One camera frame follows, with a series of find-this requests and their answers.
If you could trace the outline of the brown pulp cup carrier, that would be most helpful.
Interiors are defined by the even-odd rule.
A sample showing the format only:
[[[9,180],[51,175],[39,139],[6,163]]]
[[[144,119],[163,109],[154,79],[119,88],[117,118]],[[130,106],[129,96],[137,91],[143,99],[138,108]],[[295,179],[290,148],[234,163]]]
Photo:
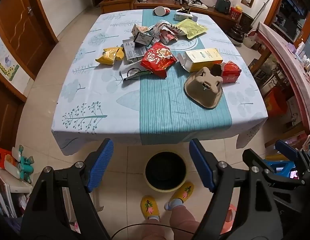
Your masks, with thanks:
[[[184,83],[184,92],[203,108],[215,108],[222,96],[223,78],[214,76],[207,67],[192,73]]]

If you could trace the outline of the yellow-green foil pouch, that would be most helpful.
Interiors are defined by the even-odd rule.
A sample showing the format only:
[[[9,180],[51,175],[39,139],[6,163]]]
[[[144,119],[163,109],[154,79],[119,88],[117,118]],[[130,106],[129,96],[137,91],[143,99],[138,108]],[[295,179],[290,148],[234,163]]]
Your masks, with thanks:
[[[197,22],[187,18],[183,21],[176,24],[176,27],[179,28],[186,35],[188,40],[193,39],[199,35],[205,33],[208,28],[204,25],[198,24]]]

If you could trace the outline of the white green plastic pouch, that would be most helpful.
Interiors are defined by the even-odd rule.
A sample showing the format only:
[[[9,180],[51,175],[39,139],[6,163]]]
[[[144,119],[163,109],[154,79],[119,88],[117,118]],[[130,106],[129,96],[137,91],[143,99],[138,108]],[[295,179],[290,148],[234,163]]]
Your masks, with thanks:
[[[123,81],[136,80],[137,78],[145,75],[150,75],[152,72],[142,67],[132,67],[119,72]]]

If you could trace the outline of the small red torn box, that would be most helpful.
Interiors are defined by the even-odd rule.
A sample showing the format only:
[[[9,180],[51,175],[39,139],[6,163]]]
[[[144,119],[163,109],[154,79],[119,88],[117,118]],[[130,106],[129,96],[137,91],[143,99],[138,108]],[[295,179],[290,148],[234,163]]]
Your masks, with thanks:
[[[223,83],[235,83],[242,70],[233,61],[228,61],[222,62],[221,64],[214,64],[210,72],[213,76],[222,77]]]

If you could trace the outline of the cream toothpaste box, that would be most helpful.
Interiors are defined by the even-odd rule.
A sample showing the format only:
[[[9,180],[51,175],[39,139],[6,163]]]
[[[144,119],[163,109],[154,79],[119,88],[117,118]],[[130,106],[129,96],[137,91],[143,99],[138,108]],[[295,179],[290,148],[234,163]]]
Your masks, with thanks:
[[[203,67],[211,69],[214,64],[223,62],[216,48],[188,50],[177,55],[181,66],[189,73],[198,72]]]

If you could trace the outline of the white blue medicine box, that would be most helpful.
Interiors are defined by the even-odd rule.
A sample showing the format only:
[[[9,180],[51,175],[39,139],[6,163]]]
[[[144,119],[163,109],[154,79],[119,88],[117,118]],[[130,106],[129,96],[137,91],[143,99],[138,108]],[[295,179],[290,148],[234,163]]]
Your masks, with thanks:
[[[176,12],[174,15],[174,20],[178,21],[178,22],[181,22],[181,21],[186,20],[186,19],[190,19],[194,22],[197,22],[198,17],[195,15],[187,14],[187,13],[183,13],[183,12]]]

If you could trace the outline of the large red snack bag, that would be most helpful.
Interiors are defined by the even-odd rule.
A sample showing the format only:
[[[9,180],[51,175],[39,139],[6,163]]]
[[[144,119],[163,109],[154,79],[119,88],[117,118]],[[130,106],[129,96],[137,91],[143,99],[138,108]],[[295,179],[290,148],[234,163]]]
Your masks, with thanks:
[[[154,75],[165,79],[166,70],[177,62],[171,50],[161,42],[156,42],[147,50],[140,65],[151,71]]]

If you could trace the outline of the black gold wrapper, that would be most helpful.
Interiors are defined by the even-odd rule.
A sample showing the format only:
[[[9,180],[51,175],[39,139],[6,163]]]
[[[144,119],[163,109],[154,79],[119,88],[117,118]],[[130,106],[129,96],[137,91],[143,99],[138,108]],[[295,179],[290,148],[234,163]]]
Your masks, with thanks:
[[[181,7],[180,9],[176,10],[176,12],[180,12],[180,13],[184,13],[184,14],[190,14],[190,8]]]

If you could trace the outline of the red white paper cup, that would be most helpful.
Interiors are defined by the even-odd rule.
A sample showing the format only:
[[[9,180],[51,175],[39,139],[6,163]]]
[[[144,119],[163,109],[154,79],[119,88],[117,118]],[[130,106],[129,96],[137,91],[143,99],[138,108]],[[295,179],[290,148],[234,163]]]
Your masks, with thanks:
[[[154,8],[153,12],[156,16],[162,17],[168,15],[171,12],[171,10],[168,7],[158,6]]]

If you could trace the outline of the red plastic bucket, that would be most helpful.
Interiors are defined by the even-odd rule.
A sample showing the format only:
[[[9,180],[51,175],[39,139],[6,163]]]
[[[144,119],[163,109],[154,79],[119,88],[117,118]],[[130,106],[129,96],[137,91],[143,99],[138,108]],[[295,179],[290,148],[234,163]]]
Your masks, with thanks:
[[[281,88],[273,87],[264,98],[269,118],[276,118],[287,112],[288,105]]]

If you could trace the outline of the small black white carton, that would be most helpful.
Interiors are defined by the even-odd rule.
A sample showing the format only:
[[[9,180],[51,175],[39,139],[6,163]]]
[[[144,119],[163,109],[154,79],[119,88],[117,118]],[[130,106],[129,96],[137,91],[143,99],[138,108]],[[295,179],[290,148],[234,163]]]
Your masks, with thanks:
[[[149,27],[135,24],[131,31],[134,37],[133,41],[139,45],[149,46],[155,39],[155,37],[152,36],[149,31]]]

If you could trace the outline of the grey printed carton box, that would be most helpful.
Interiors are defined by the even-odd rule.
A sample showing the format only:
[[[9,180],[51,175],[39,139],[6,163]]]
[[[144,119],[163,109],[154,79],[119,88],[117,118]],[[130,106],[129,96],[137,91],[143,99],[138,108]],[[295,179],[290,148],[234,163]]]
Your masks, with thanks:
[[[123,40],[122,45],[128,61],[141,60],[147,52],[147,48],[145,46],[136,44],[132,38]]]

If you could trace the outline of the yellow snack wrapper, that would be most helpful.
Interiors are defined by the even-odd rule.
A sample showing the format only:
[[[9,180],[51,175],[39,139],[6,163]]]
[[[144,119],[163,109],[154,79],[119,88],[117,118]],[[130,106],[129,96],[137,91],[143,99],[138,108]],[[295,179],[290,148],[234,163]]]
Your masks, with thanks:
[[[100,64],[106,64],[112,66],[116,61],[122,61],[124,59],[124,51],[122,47],[105,48],[101,57],[95,61]]]

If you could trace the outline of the teal toy figure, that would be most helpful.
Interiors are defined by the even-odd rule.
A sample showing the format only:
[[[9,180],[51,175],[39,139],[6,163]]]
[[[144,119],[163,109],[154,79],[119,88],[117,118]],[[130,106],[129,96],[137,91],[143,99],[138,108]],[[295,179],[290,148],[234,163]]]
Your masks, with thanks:
[[[19,145],[18,148],[12,148],[12,156],[16,160],[16,168],[18,170],[18,179],[24,180],[32,184],[31,175],[34,172],[32,164],[35,162],[33,156],[25,157],[23,155],[24,147]]]

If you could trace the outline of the red white wrapper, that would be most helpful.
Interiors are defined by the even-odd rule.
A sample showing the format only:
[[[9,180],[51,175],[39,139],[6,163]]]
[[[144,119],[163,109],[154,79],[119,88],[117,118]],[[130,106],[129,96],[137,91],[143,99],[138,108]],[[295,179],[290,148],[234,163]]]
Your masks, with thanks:
[[[148,32],[164,45],[168,45],[171,42],[177,42],[180,36],[186,35],[182,29],[165,20],[161,20],[151,26]]]

